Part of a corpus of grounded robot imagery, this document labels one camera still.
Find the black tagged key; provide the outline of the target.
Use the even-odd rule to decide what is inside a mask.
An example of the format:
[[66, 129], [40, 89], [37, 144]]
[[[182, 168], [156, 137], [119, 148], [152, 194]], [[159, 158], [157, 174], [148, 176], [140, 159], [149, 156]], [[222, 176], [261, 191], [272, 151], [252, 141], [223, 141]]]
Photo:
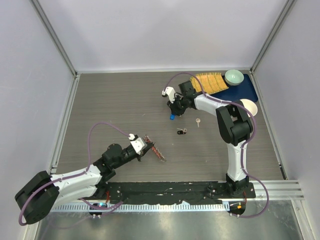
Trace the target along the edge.
[[187, 131], [188, 130], [186, 128], [178, 128], [176, 133], [178, 135], [185, 135], [187, 133]]

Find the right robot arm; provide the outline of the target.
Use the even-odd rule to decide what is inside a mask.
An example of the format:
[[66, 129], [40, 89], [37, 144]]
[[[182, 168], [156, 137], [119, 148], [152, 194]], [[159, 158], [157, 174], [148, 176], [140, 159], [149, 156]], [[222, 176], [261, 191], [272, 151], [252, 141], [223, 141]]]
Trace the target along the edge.
[[168, 98], [171, 119], [182, 116], [186, 109], [204, 111], [216, 117], [222, 140], [227, 144], [228, 169], [225, 190], [233, 198], [249, 186], [247, 172], [247, 145], [254, 130], [253, 124], [241, 101], [229, 102], [214, 98], [204, 91], [197, 91], [191, 81], [178, 85], [180, 93], [166, 86], [161, 95]]

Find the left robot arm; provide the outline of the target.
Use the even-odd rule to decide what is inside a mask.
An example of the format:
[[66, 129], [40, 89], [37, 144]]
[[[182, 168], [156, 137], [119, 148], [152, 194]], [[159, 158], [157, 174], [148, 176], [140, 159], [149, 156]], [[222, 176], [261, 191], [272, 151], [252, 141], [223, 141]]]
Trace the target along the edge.
[[18, 223], [21, 226], [35, 224], [52, 209], [77, 199], [102, 199], [107, 192], [105, 185], [115, 176], [115, 170], [134, 159], [140, 161], [152, 147], [153, 142], [137, 140], [126, 148], [111, 144], [87, 168], [52, 175], [45, 170], [38, 172], [14, 197], [20, 208]]

